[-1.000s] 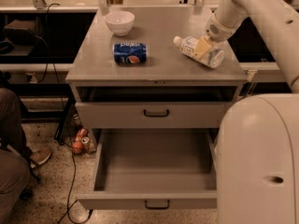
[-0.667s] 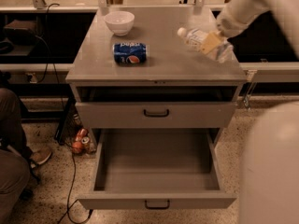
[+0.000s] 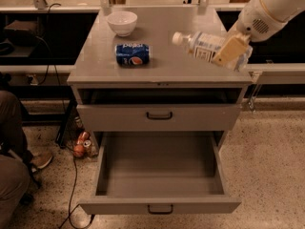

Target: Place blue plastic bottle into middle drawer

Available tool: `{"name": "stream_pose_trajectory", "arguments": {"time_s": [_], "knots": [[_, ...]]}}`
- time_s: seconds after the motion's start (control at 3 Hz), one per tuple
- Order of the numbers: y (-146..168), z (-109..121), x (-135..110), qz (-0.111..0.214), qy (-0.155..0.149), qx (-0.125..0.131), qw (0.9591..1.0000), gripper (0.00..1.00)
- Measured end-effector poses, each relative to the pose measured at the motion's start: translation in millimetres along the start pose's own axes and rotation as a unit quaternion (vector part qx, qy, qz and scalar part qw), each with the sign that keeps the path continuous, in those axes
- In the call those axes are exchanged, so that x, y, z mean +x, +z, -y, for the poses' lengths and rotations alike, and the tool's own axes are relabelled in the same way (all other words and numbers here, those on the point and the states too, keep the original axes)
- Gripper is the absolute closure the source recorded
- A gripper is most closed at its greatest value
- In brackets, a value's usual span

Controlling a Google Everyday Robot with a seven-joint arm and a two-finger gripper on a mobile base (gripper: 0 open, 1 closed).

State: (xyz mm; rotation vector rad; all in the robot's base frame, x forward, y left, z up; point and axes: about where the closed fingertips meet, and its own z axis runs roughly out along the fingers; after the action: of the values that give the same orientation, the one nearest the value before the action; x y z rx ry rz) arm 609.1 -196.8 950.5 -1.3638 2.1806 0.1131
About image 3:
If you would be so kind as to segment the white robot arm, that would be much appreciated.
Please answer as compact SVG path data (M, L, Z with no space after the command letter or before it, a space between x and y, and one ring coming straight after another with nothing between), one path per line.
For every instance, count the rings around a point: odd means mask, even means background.
M250 0L212 62L218 66L231 64L248 50L250 42L268 40L303 11L305 0Z

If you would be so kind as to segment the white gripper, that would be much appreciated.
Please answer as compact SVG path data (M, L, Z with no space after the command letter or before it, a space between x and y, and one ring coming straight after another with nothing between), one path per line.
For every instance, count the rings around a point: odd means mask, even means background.
M234 67L250 41L266 41L282 29L283 23L272 16L262 0L250 0L229 29L228 37L212 62L221 67Z

